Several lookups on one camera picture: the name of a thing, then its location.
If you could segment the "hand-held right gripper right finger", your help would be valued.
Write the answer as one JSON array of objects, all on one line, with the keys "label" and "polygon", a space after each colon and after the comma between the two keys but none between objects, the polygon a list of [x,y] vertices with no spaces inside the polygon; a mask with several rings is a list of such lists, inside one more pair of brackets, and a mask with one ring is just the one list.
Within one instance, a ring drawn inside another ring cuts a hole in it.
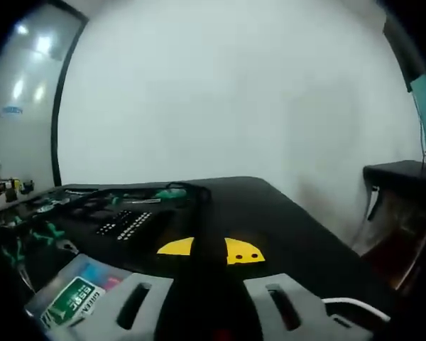
[{"label": "hand-held right gripper right finger", "polygon": [[226,237],[223,340],[370,340],[367,303],[339,295],[299,244]]}]

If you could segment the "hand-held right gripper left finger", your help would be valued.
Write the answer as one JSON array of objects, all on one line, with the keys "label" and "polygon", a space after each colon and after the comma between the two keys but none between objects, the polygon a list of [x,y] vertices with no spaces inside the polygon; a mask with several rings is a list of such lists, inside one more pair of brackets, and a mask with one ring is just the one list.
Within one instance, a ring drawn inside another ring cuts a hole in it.
[{"label": "hand-held right gripper left finger", "polygon": [[122,246],[97,247],[94,260],[130,271],[94,305],[92,314],[69,327],[74,340],[179,340],[193,324],[194,237],[163,245],[156,264]]}]

